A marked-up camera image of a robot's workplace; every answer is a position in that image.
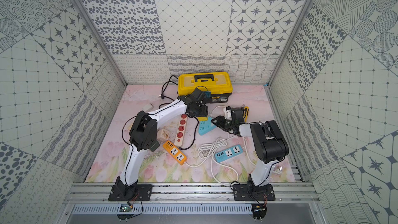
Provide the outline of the cream power strip red sockets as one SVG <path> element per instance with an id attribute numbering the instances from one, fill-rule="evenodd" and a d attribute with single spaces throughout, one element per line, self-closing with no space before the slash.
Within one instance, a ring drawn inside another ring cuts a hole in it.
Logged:
<path id="1" fill-rule="evenodd" d="M 182 114 L 179 119 L 179 124 L 177 127 L 177 133 L 175 137 L 174 144 L 177 147 L 181 147 L 183 144 L 184 133 L 186 130 L 188 116 L 186 114 Z"/>

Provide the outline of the teal USB power strip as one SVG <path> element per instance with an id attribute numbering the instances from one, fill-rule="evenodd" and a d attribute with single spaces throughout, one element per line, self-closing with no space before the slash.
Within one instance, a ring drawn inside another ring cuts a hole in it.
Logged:
<path id="1" fill-rule="evenodd" d="M 218 163 L 222 163 L 228 159 L 234 158 L 243 153 L 243 149 L 240 145 L 235 145 L 230 148 L 227 148 L 223 151 L 217 152 L 215 154 L 215 161 Z"/>

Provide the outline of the pink cube socket adapter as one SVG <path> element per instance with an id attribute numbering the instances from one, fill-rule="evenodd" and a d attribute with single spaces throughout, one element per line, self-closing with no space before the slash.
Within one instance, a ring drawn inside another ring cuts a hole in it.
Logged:
<path id="1" fill-rule="evenodd" d="M 166 142 L 170 139 L 171 132 L 167 129 L 160 129 L 157 132 L 157 141 L 159 142 Z"/>

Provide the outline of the white charger adapter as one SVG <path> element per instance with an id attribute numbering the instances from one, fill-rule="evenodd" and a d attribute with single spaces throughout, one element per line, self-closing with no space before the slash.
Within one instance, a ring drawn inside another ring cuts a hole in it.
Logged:
<path id="1" fill-rule="evenodd" d="M 145 113 L 149 113 L 151 110 L 153 110 L 153 104 L 148 103 L 146 105 L 143 106 L 143 111 Z"/>

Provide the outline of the orange USB power strip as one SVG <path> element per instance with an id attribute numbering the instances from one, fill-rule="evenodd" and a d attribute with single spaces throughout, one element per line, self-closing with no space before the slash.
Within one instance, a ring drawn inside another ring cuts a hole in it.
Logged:
<path id="1" fill-rule="evenodd" d="M 187 157 L 180 151 L 180 149 L 174 145 L 171 141 L 166 141 L 163 144 L 163 148 L 181 165 L 183 166 L 187 160 Z"/>

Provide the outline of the dark green dragon cube adapter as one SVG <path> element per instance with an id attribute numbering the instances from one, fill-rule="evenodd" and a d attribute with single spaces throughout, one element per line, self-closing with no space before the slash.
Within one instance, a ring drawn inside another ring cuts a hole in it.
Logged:
<path id="1" fill-rule="evenodd" d="M 150 147 L 151 152 L 155 152 L 160 147 L 160 143 L 158 141 L 153 142 L 152 146 Z"/>

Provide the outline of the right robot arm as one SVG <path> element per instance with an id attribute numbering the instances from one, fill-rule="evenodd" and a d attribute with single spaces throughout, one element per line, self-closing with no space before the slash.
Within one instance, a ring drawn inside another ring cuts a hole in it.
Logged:
<path id="1" fill-rule="evenodd" d="M 212 124 L 230 134 L 252 138 L 254 143 L 258 161 L 247 184 L 253 189 L 268 185 L 272 167 L 289 154 L 289 146 L 277 122 L 247 122 L 248 107 L 227 106 L 223 111 L 223 116 L 211 120 Z"/>

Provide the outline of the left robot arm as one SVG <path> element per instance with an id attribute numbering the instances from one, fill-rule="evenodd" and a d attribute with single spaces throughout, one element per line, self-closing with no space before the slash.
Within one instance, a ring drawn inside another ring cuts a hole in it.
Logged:
<path id="1" fill-rule="evenodd" d="M 159 147 L 158 129 L 175 117 L 185 114 L 188 117 L 206 117 L 208 108 L 204 103 L 206 93 L 196 88 L 191 94 L 178 96 L 172 103 L 158 110 L 139 112 L 129 131 L 129 154 L 124 170 L 117 177 L 115 184 L 129 188 L 138 182 L 138 175 L 144 158 L 149 150 Z"/>

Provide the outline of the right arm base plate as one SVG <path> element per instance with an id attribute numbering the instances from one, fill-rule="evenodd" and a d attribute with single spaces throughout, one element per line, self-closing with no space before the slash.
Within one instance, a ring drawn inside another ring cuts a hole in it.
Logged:
<path id="1" fill-rule="evenodd" d="M 232 184 L 235 201 L 275 201 L 275 192 L 271 184 L 265 186 L 253 186 L 248 184 Z"/>

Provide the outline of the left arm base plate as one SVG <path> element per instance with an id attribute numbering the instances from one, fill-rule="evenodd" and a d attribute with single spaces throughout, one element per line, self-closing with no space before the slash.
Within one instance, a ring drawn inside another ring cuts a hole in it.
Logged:
<path id="1" fill-rule="evenodd" d="M 138 184 L 135 182 L 131 186 L 126 186 L 118 177 L 115 184 L 112 186 L 108 201 L 111 202 L 127 202 L 133 201 L 150 201 L 153 185 Z"/>

